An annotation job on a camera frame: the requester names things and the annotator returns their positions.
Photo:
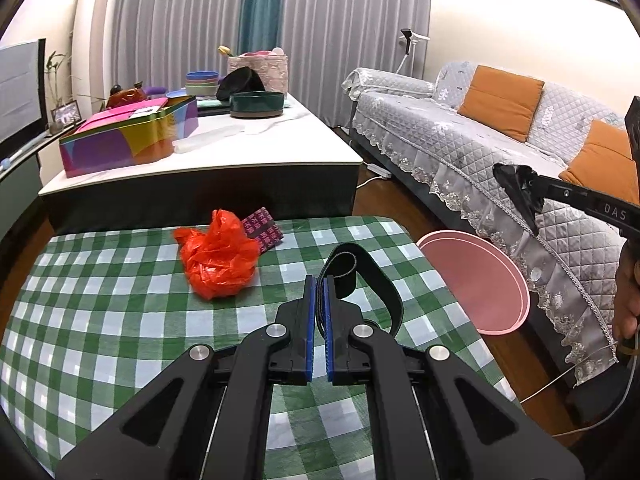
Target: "dark green bowl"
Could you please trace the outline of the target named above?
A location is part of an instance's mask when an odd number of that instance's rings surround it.
[[[230,99],[231,116],[239,119],[277,117],[284,108],[281,92],[240,92]]]

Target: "television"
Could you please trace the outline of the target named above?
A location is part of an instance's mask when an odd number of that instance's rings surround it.
[[[45,40],[0,48],[0,160],[47,129]]]

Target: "pink bucket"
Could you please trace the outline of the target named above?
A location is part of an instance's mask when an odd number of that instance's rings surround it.
[[[418,247],[481,334],[517,330],[529,314],[529,291],[518,267],[486,240],[462,231],[436,231]]]

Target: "white air conditioner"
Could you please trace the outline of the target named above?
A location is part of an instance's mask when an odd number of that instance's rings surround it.
[[[111,82],[111,38],[115,0],[78,0],[71,46],[74,99],[83,119],[100,109],[109,97]]]

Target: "human hand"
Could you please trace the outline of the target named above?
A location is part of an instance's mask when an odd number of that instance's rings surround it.
[[[638,329],[640,316],[640,260],[636,261],[629,242],[620,253],[620,266],[616,271],[618,291],[613,300],[613,337],[620,341],[631,338]]]

